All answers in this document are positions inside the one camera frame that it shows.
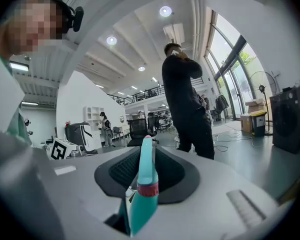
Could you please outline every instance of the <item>glass wall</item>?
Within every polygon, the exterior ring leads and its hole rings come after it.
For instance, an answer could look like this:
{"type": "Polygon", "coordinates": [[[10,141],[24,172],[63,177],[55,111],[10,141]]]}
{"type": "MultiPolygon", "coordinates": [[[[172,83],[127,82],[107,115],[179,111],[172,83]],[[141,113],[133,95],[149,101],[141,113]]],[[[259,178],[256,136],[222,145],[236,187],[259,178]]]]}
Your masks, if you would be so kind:
{"type": "Polygon", "coordinates": [[[215,24],[234,46],[240,37],[240,33],[224,17],[218,14],[215,24]]]}
{"type": "Polygon", "coordinates": [[[231,52],[231,47],[218,31],[214,31],[210,49],[220,66],[223,65],[224,61],[231,52]]]}
{"type": "Polygon", "coordinates": [[[247,41],[234,26],[215,12],[211,17],[211,31],[204,57],[219,91],[232,106],[225,111],[229,118],[239,119],[241,114],[247,113],[247,102],[260,98],[264,100],[264,94],[259,90],[261,83],[265,86],[267,97],[276,93],[276,83],[265,73],[247,41]]]}

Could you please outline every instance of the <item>trash bin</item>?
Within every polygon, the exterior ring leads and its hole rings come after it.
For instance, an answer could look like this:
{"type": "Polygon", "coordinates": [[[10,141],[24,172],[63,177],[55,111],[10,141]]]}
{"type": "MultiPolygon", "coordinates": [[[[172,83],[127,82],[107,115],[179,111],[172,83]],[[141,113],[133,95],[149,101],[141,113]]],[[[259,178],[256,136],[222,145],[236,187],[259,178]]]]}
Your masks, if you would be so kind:
{"type": "Polygon", "coordinates": [[[266,114],[264,110],[249,113],[252,119],[252,134],[255,137],[262,137],[266,130],[266,114]]]}

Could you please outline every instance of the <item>black headphones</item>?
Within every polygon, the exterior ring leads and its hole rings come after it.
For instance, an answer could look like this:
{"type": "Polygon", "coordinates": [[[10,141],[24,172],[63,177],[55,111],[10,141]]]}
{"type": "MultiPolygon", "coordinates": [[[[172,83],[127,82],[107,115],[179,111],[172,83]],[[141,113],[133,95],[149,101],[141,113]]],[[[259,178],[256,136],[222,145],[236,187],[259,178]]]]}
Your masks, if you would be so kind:
{"type": "Polygon", "coordinates": [[[75,10],[68,6],[62,0],[51,0],[56,3],[62,10],[62,15],[66,17],[67,22],[65,26],[62,26],[62,33],[66,34],[69,29],[73,29],[74,32],[80,30],[81,22],[84,17],[84,9],[78,6],[75,10]]]}

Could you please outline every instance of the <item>gray floor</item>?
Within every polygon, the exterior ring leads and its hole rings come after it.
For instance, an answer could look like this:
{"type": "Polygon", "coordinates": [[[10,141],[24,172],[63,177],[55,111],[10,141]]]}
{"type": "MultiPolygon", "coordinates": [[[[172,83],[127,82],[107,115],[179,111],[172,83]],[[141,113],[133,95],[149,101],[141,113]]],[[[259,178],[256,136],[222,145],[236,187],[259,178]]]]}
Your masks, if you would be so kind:
{"type": "MultiPolygon", "coordinates": [[[[177,131],[164,131],[156,135],[160,146],[175,147],[177,131]]],[[[230,130],[223,132],[215,143],[214,159],[227,164],[240,175],[279,199],[300,177],[300,152],[292,154],[272,145],[272,136],[246,139],[250,134],[230,130]]],[[[125,140],[114,141],[116,147],[103,147],[99,154],[121,149],[125,140]]]]}

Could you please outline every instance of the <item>railing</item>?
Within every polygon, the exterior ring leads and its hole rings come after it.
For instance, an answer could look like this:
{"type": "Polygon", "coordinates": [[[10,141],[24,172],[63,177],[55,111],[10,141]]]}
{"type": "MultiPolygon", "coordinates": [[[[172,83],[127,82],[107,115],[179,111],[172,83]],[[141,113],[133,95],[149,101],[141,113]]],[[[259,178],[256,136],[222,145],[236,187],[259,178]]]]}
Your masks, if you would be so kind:
{"type": "Polygon", "coordinates": [[[108,94],[116,103],[120,105],[125,105],[125,98],[121,98],[115,95],[108,94]]]}
{"type": "MultiPolygon", "coordinates": [[[[203,83],[204,83],[204,81],[202,80],[201,77],[197,78],[197,79],[192,79],[191,78],[191,85],[192,86],[201,85],[203,83]]],[[[165,88],[164,88],[163,85],[151,88],[149,90],[145,90],[145,91],[140,92],[140,93],[136,93],[136,94],[131,95],[130,97],[126,97],[126,98],[121,98],[121,97],[111,95],[111,94],[108,94],[108,95],[114,101],[116,101],[118,104],[125,106],[125,105],[128,105],[128,104],[132,104],[132,103],[139,102],[139,101],[142,101],[142,100],[145,100],[145,99],[149,99],[149,98],[161,95],[161,94],[166,94],[165,93],[165,88]]]]}

